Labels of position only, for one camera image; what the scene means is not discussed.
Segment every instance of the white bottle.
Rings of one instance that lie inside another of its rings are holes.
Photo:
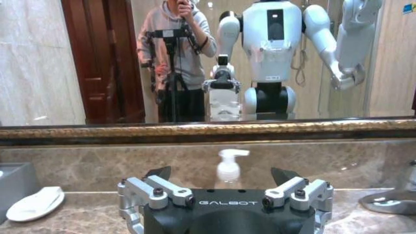
[[[218,155],[222,161],[216,168],[217,181],[214,183],[214,188],[241,189],[240,166],[234,162],[234,157],[248,156],[249,151],[228,149],[220,151]]]

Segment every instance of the gold mirror frame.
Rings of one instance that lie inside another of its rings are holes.
[[[0,145],[217,143],[273,140],[414,138],[416,118],[181,125],[0,128]]]

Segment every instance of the robot leg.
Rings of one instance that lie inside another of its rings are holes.
[[[246,115],[293,113],[296,93],[290,87],[281,86],[281,83],[258,83],[257,88],[249,88],[244,96],[242,112]]]

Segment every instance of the white robot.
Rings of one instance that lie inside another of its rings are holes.
[[[229,61],[240,33],[254,74],[252,81],[257,83],[256,88],[245,91],[244,114],[293,112],[296,94],[281,82],[290,78],[290,62],[302,32],[332,72],[333,88],[344,90],[358,85],[365,77],[362,62],[374,37],[381,5],[382,0],[344,1],[337,41],[329,31],[329,16],[318,5],[310,5],[301,12],[288,0],[260,0],[241,17],[232,11],[224,12],[217,38],[221,63],[213,68],[212,80],[204,83],[205,89],[222,78],[229,79],[234,91],[238,90]]]

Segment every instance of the screw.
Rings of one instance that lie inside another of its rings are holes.
[[[188,208],[192,208],[194,205],[194,197],[193,196],[188,197],[184,204],[186,205]]]
[[[162,196],[162,188],[154,188],[153,189],[153,195],[154,196]]]
[[[302,189],[296,190],[294,196],[297,198],[305,198],[305,195],[306,195],[305,190]]]
[[[270,198],[265,197],[262,200],[261,200],[261,204],[262,204],[262,207],[265,209],[272,209],[273,208],[273,201]]]

